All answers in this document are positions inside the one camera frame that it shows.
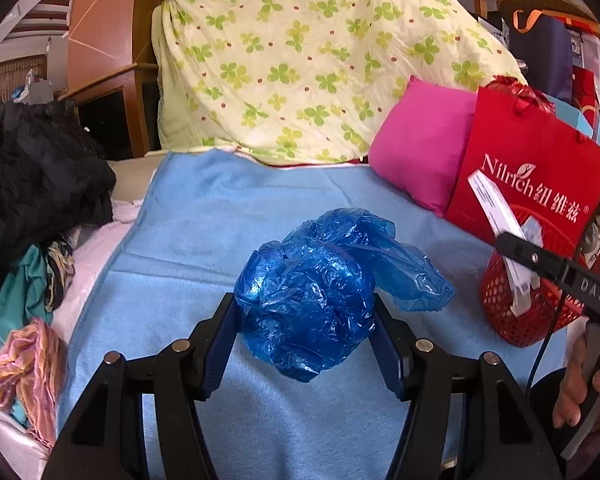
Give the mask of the person right hand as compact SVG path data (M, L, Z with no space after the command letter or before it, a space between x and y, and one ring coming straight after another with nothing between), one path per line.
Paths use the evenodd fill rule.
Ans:
M555 428L562 428L565 424L573 427L580 422L580 405L588 394L588 381L583 375L586 350L586 337L581 335L574 342L564 379L560 383L558 399L553 410ZM600 394L600 370L593 376L593 388ZM600 430L600 417L596 420L594 429Z

